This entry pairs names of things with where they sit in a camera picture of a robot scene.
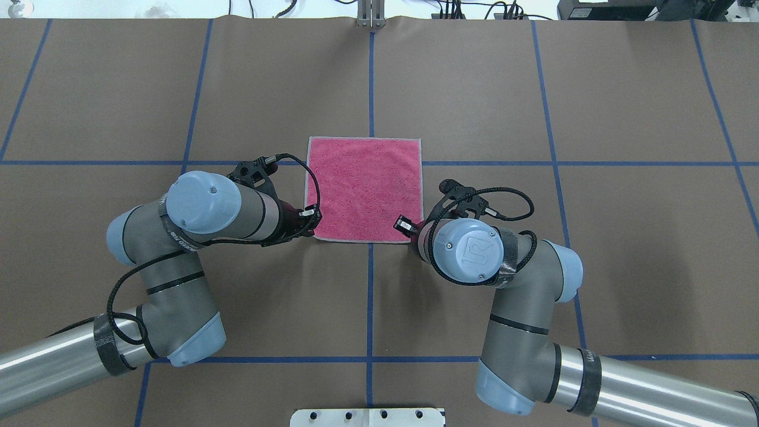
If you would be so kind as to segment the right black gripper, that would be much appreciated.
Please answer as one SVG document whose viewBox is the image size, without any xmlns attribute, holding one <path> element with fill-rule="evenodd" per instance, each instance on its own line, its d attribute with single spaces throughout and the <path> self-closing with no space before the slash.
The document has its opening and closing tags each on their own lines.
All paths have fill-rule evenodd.
<svg viewBox="0 0 759 427">
<path fill-rule="evenodd" d="M 410 246 L 412 251 L 418 257 L 429 257 L 430 248 L 433 247 L 435 233 L 431 232 L 434 221 L 420 222 L 414 224 L 409 217 L 399 216 L 395 221 L 395 230 L 403 235 L 412 235 L 410 237 Z"/>
</svg>

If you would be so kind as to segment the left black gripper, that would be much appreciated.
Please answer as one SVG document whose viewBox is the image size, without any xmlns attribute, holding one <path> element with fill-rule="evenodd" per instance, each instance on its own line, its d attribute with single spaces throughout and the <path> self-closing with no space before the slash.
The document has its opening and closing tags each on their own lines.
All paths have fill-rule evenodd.
<svg viewBox="0 0 759 427">
<path fill-rule="evenodd" d="M 317 217 L 321 217 L 319 205 L 296 209 L 290 203 L 280 200 L 279 213 L 279 222 L 276 228 L 277 244 L 287 243 L 296 238 L 315 236 Z"/>
</svg>

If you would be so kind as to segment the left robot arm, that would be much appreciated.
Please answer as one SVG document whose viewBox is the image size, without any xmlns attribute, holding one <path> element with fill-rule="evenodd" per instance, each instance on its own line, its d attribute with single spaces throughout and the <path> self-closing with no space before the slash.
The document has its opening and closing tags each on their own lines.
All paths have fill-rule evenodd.
<svg viewBox="0 0 759 427">
<path fill-rule="evenodd" d="M 186 367 L 222 349 L 226 335 L 198 255 L 213 245 L 273 246 L 311 236 L 318 205 L 295 210 L 268 178 L 192 171 L 163 197 L 116 217 L 107 246 L 130 271 L 102 314 L 2 355 L 2 417 L 154 359 Z"/>
</svg>

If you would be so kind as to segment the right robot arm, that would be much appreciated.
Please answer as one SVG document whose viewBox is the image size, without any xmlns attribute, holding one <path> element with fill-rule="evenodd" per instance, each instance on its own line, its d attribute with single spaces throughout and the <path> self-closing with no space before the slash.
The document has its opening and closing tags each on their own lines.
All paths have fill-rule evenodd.
<svg viewBox="0 0 759 427">
<path fill-rule="evenodd" d="M 578 292 L 583 266 L 563 246 L 472 218 L 440 226 L 400 216 L 396 230 L 440 275 L 495 289 L 476 394 L 504 413 L 538 402 L 634 426 L 756 426 L 757 396 L 725 391 L 548 338 L 553 311 Z"/>
</svg>

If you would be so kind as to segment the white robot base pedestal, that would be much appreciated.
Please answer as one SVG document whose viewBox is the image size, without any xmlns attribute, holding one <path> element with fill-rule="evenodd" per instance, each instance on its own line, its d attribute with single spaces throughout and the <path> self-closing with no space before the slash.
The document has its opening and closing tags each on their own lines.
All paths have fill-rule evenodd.
<svg viewBox="0 0 759 427">
<path fill-rule="evenodd" d="M 297 410 L 290 426 L 447 426 L 445 410 L 391 407 Z"/>
</svg>

